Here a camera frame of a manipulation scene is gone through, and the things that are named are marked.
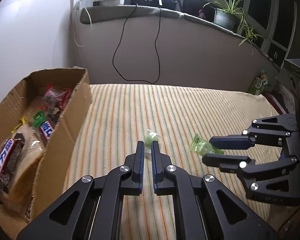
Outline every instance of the white wall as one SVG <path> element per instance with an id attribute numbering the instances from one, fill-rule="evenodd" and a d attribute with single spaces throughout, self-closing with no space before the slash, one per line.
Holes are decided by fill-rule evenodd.
<path id="1" fill-rule="evenodd" d="M 125 19 L 83 25 L 77 11 L 80 60 L 89 71 L 92 84 L 126 82 L 112 66 Z M 125 25 L 122 43 L 114 63 L 126 79 L 154 82 L 158 76 L 158 59 L 154 41 L 159 17 L 131 18 Z M 161 63 L 156 84 L 247 91 L 254 77 L 264 69 L 274 81 L 277 71 L 272 63 L 241 38 L 210 26 L 184 19 L 161 19 L 157 49 Z"/>
<path id="2" fill-rule="evenodd" d="M 33 71 L 74 66 L 69 18 L 70 0 L 0 2 L 0 102 Z"/>

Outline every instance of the green candy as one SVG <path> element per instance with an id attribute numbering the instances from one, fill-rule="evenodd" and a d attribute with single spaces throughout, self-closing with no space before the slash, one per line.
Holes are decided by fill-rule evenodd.
<path id="1" fill-rule="evenodd" d="M 151 132 L 150 134 L 147 134 L 145 136 L 143 142 L 145 143 L 145 145 L 150 146 L 153 141 L 157 141 L 157 140 L 158 140 L 157 134 Z"/>
<path id="2" fill-rule="evenodd" d="M 201 156 L 206 153 L 214 153 L 214 154 L 224 154 L 223 150 L 217 149 L 211 143 L 207 142 L 205 139 L 201 138 L 198 134 L 196 134 L 191 142 L 190 151 L 195 152 Z"/>
<path id="3" fill-rule="evenodd" d="M 38 111 L 33 116 L 33 120 L 34 120 L 33 127 L 38 128 L 40 125 L 42 125 L 47 120 L 47 118 L 45 117 L 44 112 L 41 110 L 41 111 Z"/>

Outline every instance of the spider plant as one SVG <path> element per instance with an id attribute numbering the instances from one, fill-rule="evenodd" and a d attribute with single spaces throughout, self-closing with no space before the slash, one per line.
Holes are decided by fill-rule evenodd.
<path id="1" fill-rule="evenodd" d="M 224 5 L 220 4 L 217 1 L 213 1 L 213 2 L 206 3 L 203 6 L 203 8 L 205 6 L 207 6 L 208 4 L 215 4 L 220 8 L 220 12 L 225 12 L 225 13 L 234 14 L 236 16 L 239 16 L 240 24 L 242 24 L 242 21 L 244 19 L 244 12 L 243 12 L 242 7 L 237 7 L 241 1 L 242 0 L 229 0 L 229 1 L 224 0 L 224 2 L 225 2 Z"/>
<path id="2" fill-rule="evenodd" d="M 249 26 L 245 19 L 243 19 L 242 27 L 243 27 L 243 30 L 244 30 L 245 38 L 240 42 L 239 46 L 241 44 L 243 44 L 245 41 L 249 42 L 252 46 L 252 53 L 251 53 L 251 55 L 252 55 L 253 54 L 253 45 L 252 45 L 252 43 L 255 44 L 256 39 L 258 37 L 262 37 L 262 36 L 259 35 L 259 34 L 253 33 L 253 26 Z"/>

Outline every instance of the green package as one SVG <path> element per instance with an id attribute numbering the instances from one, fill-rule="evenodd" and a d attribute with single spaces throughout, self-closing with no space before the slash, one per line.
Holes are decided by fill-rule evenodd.
<path id="1" fill-rule="evenodd" d="M 266 72 L 264 70 L 261 70 L 259 75 L 256 76 L 253 83 L 249 87 L 248 93 L 254 96 L 258 96 L 263 92 L 266 85 L 270 85 L 270 82 Z"/>
<path id="2" fill-rule="evenodd" d="M 44 112 L 41 110 L 33 116 L 33 120 L 33 127 L 39 128 L 39 126 L 42 125 L 47 120 L 47 118 L 44 115 Z"/>
<path id="3" fill-rule="evenodd" d="M 211 143 L 207 142 L 205 139 L 202 139 L 198 134 L 196 134 L 190 144 L 190 151 L 195 152 L 199 155 L 205 155 L 206 153 L 214 154 L 224 154 L 223 150 L 217 149 Z"/>

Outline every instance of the mattress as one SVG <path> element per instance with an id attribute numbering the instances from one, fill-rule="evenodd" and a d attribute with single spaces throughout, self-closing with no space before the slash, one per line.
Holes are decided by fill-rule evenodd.
<path id="1" fill-rule="evenodd" d="M 262 95 L 243 92 L 162 85 L 91 85 L 92 104 L 75 143 L 64 190 L 84 175 L 100 177 L 135 153 L 137 141 L 147 129 L 156 131 L 162 153 L 189 174 L 212 174 L 274 229 L 295 210 L 247 200 L 235 174 L 207 167 L 189 151 L 194 134 L 212 136 L 241 134 L 251 120 L 278 113 Z M 256 145 L 246 151 L 256 163 L 278 160 L 280 148 Z M 125 196 L 121 236 L 126 239 L 176 239 L 172 196 L 156 196 L 153 190 L 151 150 L 146 148 L 143 193 Z"/>

